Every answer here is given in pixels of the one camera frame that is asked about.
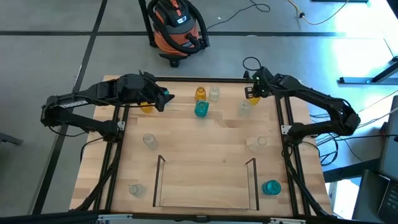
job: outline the blue glass jar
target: blue glass jar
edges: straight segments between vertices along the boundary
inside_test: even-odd
[[[281,187],[278,181],[270,180],[262,184],[261,190],[262,193],[266,195],[278,195],[280,193]]]
[[[198,100],[197,105],[195,106],[195,114],[200,117],[204,118],[207,115],[207,111],[209,110],[209,102],[204,100]]]

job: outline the small bottle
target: small bottle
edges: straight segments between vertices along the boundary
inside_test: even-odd
[[[197,91],[195,93],[195,100],[196,101],[198,101],[198,100],[206,100],[206,90],[202,86],[199,86],[197,88]]]
[[[239,115],[240,116],[248,116],[250,114],[251,104],[248,101],[243,101],[239,104]]]
[[[218,86],[211,86],[209,92],[210,100],[218,101],[220,98],[220,88]]]
[[[261,99],[260,97],[255,97],[255,98],[250,98],[249,101],[253,106],[255,106],[259,103],[260,99]]]
[[[144,137],[142,138],[142,140],[144,141],[145,145],[147,145],[147,147],[150,150],[156,150],[157,149],[157,141],[155,139],[155,136],[151,133],[147,133],[144,135]]]
[[[280,193],[281,186],[278,181],[270,180],[261,185],[261,190],[262,193],[266,195],[278,195]]]
[[[145,187],[142,184],[134,184],[134,185],[130,185],[129,191],[130,191],[130,194],[132,194],[136,197],[140,197],[140,196],[142,196],[142,194],[144,194]]]
[[[264,149],[265,146],[267,145],[267,142],[268,141],[266,137],[260,136],[250,145],[250,150],[258,151]]]
[[[204,118],[207,115],[207,111],[209,110],[209,102],[204,100],[198,100],[197,105],[195,106],[195,114],[200,117]]]
[[[154,107],[153,107],[153,106],[145,106],[145,105],[150,105],[150,104],[148,104],[147,102],[141,103],[140,106],[144,106],[144,107],[142,107],[142,108],[140,108],[140,109],[141,109],[144,113],[150,113],[150,112],[152,112],[152,111],[154,110]]]

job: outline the vacuum hose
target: vacuum hose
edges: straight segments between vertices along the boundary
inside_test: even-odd
[[[157,4],[159,0],[152,0],[149,4],[148,4],[148,15],[150,18],[152,18],[152,21],[154,22],[155,26],[159,29],[160,33],[162,34],[162,37],[164,38],[164,40],[166,41],[166,43],[168,43],[172,48],[174,48],[175,50],[178,50],[179,52],[185,53],[185,54],[195,54],[198,53],[201,49],[201,44],[199,42],[199,40],[194,37],[191,33],[188,33],[185,38],[187,38],[192,44],[193,44],[193,48],[190,47],[183,47],[180,44],[178,44],[176,41],[173,40],[173,38],[171,38],[169,32],[166,29],[166,26],[163,24],[163,22],[160,21],[160,19],[156,16],[156,14],[154,13],[154,8]],[[209,47],[209,40],[208,40],[208,36],[207,36],[207,32],[206,32],[206,25],[205,22],[202,18],[202,16],[200,15],[198,9],[195,8],[195,6],[193,6],[190,2],[186,1],[187,5],[189,7],[189,9],[192,10],[192,14],[197,18],[198,23],[199,23],[199,27],[202,33],[202,39],[205,43],[205,47]]]

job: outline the vacuum wheel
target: vacuum wheel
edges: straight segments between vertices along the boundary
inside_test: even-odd
[[[180,66],[180,60],[170,60],[170,67],[178,68]]]

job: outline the wooden tabletop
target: wooden tabletop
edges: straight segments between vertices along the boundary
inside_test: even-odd
[[[118,76],[105,76],[105,80],[117,78]],[[263,98],[253,106],[249,116],[239,115],[239,104],[245,100],[243,83],[193,83],[193,82],[158,82],[160,86],[167,87],[175,98],[167,103],[164,112],[153,110],[152,113],[145,114],[140,108],[131,108],[129,118],[126,124],[121,160],[114,190],[111,211],[114,213],[158,213],[158,214],[193,214],[193,215],[239,215],[239,216],[292,216],[292,209],[289,199],[289,188],[287,185],[287,176],[285,164],[281,156],[282,143],[279,131],[277,111],[275,107],[275,98]],[[195,90],[198,86],[203,86],[208,92],[210,86],[220,88],[220,100],[209,101],[210,107],[206,118],[200,119],[194,114],[195,108]],[[310,123],[307,105],[298,98],[291,98],[292,111],[296,122]],[[284,120],[287,122],[284,101],[282,110],[284,111]],[[95,109],[94,119],[107,120],[113,115],[113,106],[101,106]],[[156,150],[150,150],[143,143],[142,137],[146,133],[152,133],[159,147]],[[264,149],[250,150],[248,143],[250,139],[264,136],[267,144]],[[91,133],[88,141],[98,138],[98,133]],[[313,139],[306,138],[308,142],[315,143]],[[101,165],[103,162],[105,142],[94,142],[86,146],[83,161],[80,166],[78,178],[76,180],[75,191],[73,193],[70,208],[79,206],[85,197],[93,190],[98,183]],[[329,200],[326,193],[325,181],[322,168],[318,158],[318,151],[305,143],[299,145],[305,182],[309,191],[311,191],[317,202],[324,210],[331,213]],[[156,167],[158,155],[165,158],[166,164],[179,164],[169,166],[165,173],[166,188],[163,189],[167,198],[161,207],[153,207],[154,185],[156,176]],[[222,205],[215,205],[216,208],[203,208],[204,203],[198,198],[210,198],[214,193],[214,188],[209,188],[211,180],[219,178],[196,180],[197,187],[195,191],[204,195],[199,197],[196,194],[178,195],[180,198],[187,199],[193,195],[193,205],[187,205],[173,199],[176,191],[170,190],[167,185],[174,179],[182,181],[181,178],[189,176],[188,171],[195,175],[200,172],[208,172],[212,166],[217,166],[213,170],[225,173],[228,176],[234,176],[236,179],[221,178],[217,182],[217,187],[223,183],[241,183],[245,177],[240,171],[241,167],[236,164],[245,164],[248,160],[256,159],[257,180],[259,189],[259,210],[244,209],[247,207],[247,197],[242,197],[241,191],[236,189],[228,198],[225,193],[218,194],[217,202],[223,202]],[[197,164],[202,163],[203,168],[198,168]],[[218,165],[232,166],[230,172],[225,168],[220,169]],[[264,195],[261,192],[261,185],[268,180],[277,180],[282,190],[279,195]],[[129,191],[131,185],[140,184],[144,190],[140,197],[132,195]],[[104,207],[107,186],[104,188],[101,201],[101,208]],[[301,196],[296,186],[298,209],[303,213]]]

